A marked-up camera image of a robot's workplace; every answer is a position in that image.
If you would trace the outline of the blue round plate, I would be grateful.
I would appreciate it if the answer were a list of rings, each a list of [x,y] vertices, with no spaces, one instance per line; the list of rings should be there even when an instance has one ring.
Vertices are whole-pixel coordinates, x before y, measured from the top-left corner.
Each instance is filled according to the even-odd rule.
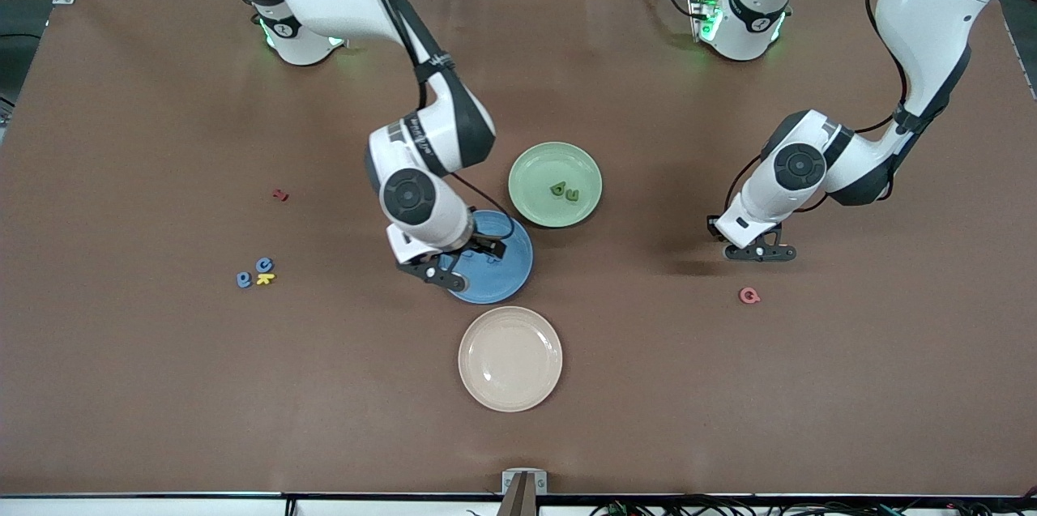
[[[442,254],[440,268],[451,268],[467,281],[463,291],[451,293],[461,302],[492,305],[507,302],[523,287],[532,273],[533,245],[528,232],[509,216],[491,210],[474,212],[476,231],[503,238],[504,257],[497,260],[492,255],[466,251],[459,257]]]

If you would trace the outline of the green round plate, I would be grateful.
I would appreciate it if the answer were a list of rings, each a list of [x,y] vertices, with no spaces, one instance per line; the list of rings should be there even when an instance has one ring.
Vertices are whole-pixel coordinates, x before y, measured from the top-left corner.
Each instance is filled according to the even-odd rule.
[[[549,191],[559,181],[580,190],[580,201]],[[508,176],[508,191],[514,208],[526,220],[546,228],[567,228],[589,218],[601,200],[604,180],[599,165],[581,147],[571,143],[546,142],[527,148]]]

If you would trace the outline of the beige round plate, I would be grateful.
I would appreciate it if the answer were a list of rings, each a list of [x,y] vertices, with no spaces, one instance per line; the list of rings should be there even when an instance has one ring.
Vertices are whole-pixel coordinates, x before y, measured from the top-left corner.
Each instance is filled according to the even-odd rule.
[[[493,412],[529,412],[561,379],[561,339],[532,309],[501,306],[482,313],[464,331],[457,352],[463,386]]]

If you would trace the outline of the table cover sheet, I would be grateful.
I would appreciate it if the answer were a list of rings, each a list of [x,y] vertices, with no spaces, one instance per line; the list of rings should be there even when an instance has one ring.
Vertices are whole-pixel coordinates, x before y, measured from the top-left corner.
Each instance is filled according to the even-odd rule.
[[[295,68],[241,0],[75,0],[0,146],[0,493],[1037,485],[1037,101],[996,4],[892,198],[790,218],[793,262],[729,262],[705,217],[783,117],[897,102],[862,0],[793,0],[751,63],[664,0],[411,2],[497,125],[469,181],[506,201],[541,142],[601,168],[589,220],[531,229],[512,299],[561,336],[554,394],[479,405],[482,307],[394,267],[363,150],[414,109],[403,50]]]

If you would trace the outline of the white table edge rail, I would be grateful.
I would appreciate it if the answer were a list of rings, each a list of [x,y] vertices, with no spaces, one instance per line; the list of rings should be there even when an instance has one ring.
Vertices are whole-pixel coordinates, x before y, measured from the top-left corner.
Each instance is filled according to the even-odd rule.
[[[497,516],[497,493],[0,494],[0,516]],[[550,493],[540,516],[1037,516],[1019,495]]]

